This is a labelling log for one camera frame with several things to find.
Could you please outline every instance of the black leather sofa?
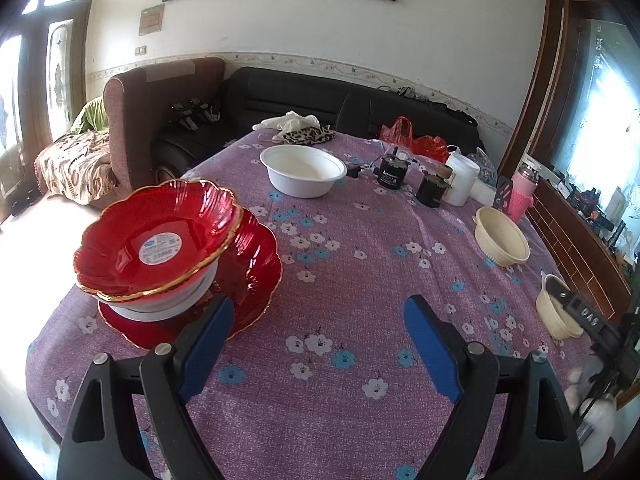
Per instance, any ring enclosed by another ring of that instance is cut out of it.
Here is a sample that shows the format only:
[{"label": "black leather sofa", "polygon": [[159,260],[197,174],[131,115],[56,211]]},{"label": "black leather sofa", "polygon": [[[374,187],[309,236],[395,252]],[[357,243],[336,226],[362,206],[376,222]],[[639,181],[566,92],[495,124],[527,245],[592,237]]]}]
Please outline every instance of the black leather sofa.
[{"label": "black leather sofa", "polygon": [[212,128],[194,134],[168,130],[158,136],[152,147],[158,180],[180,176],[228,140],[245,136],[254,124],[290,110],[315,115],[323,125],[366,139],[377,138],[383,124],[391,126],[405,116],[414,125],[415,137],[440,136],[464,154],[482,147],[473,119],[465,114],[335,79],[244,67],[222,83],[217,98],[220,121]]}]

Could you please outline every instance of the screw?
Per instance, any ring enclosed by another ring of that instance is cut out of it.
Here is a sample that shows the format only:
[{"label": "screw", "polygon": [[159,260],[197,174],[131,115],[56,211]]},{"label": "screw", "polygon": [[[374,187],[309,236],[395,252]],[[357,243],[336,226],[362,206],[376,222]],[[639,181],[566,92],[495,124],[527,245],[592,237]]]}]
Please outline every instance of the screw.
[{"label": "screw", "polygon": [[156,355],[167,355],[171,351],[171,343],[160,343],[154,352]]},{"label": "screw", "polygon": [[531,358],[533,359],[533,362],[538,363],[539,365],[546,362],[546,354],[540,350],[534,350],[531,352]]},{"label": "screw", "polygon": [[484,346],[478,341],[472,341],[466,346],[466,349],[473,355],[480,355],[484,353]]},{"label": "screw", "polygon": [[107,354],[105,354],[104,352],[97,353],[94,356],[94,363],[96,363],[97,365],[103,365],[103,364],[105,364],[105,362],[107,362],[108,358],[109,358],[109,356]]}]

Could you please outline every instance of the red plastic bag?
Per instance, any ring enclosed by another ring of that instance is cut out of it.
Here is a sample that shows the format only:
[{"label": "red plastic bag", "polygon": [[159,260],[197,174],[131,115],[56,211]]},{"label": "red plastic bag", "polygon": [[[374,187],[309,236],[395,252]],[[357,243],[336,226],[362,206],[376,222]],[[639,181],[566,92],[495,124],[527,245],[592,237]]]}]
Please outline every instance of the red plastic bag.
[{"label": "red plastic bag", "polygon": [[411,149],[414,141],[414,126],[406,117],[398,117],[390,128],[383,124],[380,128],[380,140]]},{"label": "red plastic bag", "polygon": [[443,164],[449,158],[447,142],[442,137],[424,136],[419,139],[414,139],[411,151],[414,152],[415,155],[428,156]]}]

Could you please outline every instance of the white wall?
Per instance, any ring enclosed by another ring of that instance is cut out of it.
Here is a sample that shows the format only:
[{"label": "white wall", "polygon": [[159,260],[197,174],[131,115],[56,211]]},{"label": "white wall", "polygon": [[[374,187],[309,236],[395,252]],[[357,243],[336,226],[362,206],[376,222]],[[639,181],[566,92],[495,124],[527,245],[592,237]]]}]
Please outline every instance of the white wall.
[{"label": "white wall", "polygon": [[297,54],[407,78],[512,127],[544,12],[544,0],[172,0],[162,31],[139,38],[140,11],[161,1],[94,0],[86,73],[178,54]]}]

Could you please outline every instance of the brown armchair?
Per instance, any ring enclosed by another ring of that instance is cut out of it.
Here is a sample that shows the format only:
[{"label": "brown armchair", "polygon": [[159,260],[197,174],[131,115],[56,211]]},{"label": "brown armchair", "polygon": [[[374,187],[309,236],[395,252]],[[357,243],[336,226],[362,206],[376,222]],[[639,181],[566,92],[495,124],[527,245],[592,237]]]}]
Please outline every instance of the brown armchair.
[{"label": "brown armchair", "polygon": [[151,142],[174,117],[171,105],[192,97],[212,100],[225,62],[217,57],[159,63],[115,75],[104,88],[111,169],[118,185],[93,203],[105,207],[133,190],[155,184]]}]

